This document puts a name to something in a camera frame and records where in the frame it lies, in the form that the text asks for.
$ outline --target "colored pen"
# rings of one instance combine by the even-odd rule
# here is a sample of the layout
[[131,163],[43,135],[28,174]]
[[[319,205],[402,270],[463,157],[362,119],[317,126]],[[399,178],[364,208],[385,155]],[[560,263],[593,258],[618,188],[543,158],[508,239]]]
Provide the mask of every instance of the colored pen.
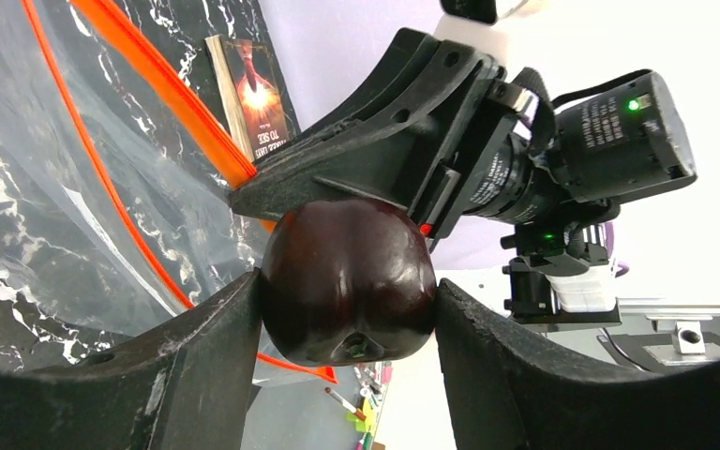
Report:
[[366,435],[368,433],[363,433],[363,436],[360,436],[360,442],[357,443],[357,448],[355,450],[363,450],[365,448],[364,444],[366,443]]
[[382,392],[383,387],[367,372],[361,372],[359,368],[355,367],[354,376],[357,378],[357,382],[360,383],[361,387],[370,388],[375,395],[379,395]]
[[339,393],[335,392],[334,390],[330,389],[329,387],[324,388],[324,392],[330,395],[330,397],[334,398],[338,403],[340,403],[344,408],[346,408],[346,411],[354,414],[355,417],[362,420],[363,422],[366,421],[366,415],[363,414],[362,411],[358,410],[354,407],[350,402],[346,400],[346,398],[341,397]]
[[366,433],[366,438],[363,440],[363,450],[371,450],[372,444],[374,444],[374,436],[371,433]]

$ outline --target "black cable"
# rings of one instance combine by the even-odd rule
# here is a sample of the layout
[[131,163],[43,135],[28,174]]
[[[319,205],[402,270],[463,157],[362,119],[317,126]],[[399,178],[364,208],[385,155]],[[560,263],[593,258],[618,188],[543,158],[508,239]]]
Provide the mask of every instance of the black cable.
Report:
[[649,369],[642,366],[641,364],[637,363],[633,360],[630,356],[628,356],[628,353],[625,352],[619,345],[617,345],[616,342],[614,342],[614,339],[611,338],[611,334],[608,332],[606,327],[600,328],[600,331],[603,332],[604,335],[606,335],[606,339],[608,339],[608,343],[611,344],[611,347],[614,348],[614,350],[620,354],[621,357],[625,358],[626,361],[636,366],[637,369],[641,370],[642,372],[650,372]]

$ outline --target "camera lens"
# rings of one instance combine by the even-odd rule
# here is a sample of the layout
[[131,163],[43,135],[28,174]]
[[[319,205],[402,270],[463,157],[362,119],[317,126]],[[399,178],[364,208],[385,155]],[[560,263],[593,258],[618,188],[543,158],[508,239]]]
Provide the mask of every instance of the camera lens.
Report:
[[518,225],[549,213],[564,196],[547,172],[534,167],[526,153],[526,141],[510,134],[464,214]]

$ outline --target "black plastic housing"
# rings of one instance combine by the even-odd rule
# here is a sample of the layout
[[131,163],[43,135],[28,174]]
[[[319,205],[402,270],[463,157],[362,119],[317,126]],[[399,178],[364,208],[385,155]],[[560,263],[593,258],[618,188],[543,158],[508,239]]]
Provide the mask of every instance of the black plastic housing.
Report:
[[256,161],[231,207],[278,220],[314,200],[375,198],[446,237],[518,120],[488,97],[503,77],[473,47],[401,29],[346,101]]
[[666,82],[653,71],[557,119],[550,172],[577,202],[628,203],[697,179],[683,121]]

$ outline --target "marker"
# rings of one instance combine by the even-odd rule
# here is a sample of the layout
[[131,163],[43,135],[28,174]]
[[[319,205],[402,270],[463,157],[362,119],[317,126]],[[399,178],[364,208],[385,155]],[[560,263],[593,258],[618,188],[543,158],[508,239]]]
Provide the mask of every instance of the marker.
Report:
[[376,380],[374,380],[374,377],[367,373],[367,372],[361,372],[359,368],[354,368],[354,376],[357,378],[357,381],[360,382],[361,385],[368,385],[368,387],[371,388],[372,391],[374,391],[374,394],[379,395],[381,393],[382,386],[377,383]]
[[393,366],[385,366],[382,369],[382,384],[389,384],[393,377]]
[[368,433],[363,433],[363,436],[360,436],[360,442],[357,443],[357,448],[355,450],[364,450],[364,444],[366,443],[366,435]]
[[335,392],[334,390],[330,389],[329,387],[325,387],[324,392],[329,394],[330,397],[332,397],[336,400],[336,402],[340,403],[344,408],[346,408],[346,411],[354,414],[355,417],[362,420],[363,422],[366,421],[366,415],[363,414],[363,412],[358,410],[357,408],[354,408],[354,405],[352,405],[350,402],[346,401],[346,398],[341,397],[339,393]]

